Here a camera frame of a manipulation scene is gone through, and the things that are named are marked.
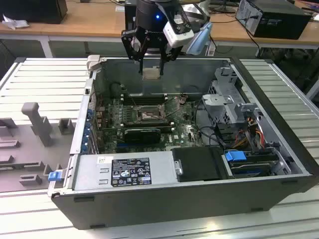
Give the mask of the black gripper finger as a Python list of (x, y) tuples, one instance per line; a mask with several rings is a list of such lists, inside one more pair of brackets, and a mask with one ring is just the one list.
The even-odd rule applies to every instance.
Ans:
[(165, 63), (169, 61), (175, 61), (180, 54), (183, 46), (172, 48), (169, 53), (166, 53), (165, 47), (160, 48), (160, 62), (159, 62), (159, 73), (162, 76), (164, 71)]
[(137, 29), (123, 30), (121, 33), (121, 41), (129, 59), (139, 62), (139, 74), (143, 74), (144, 53), (142, 48), (134, 49), (132, 42), (137, 38)]

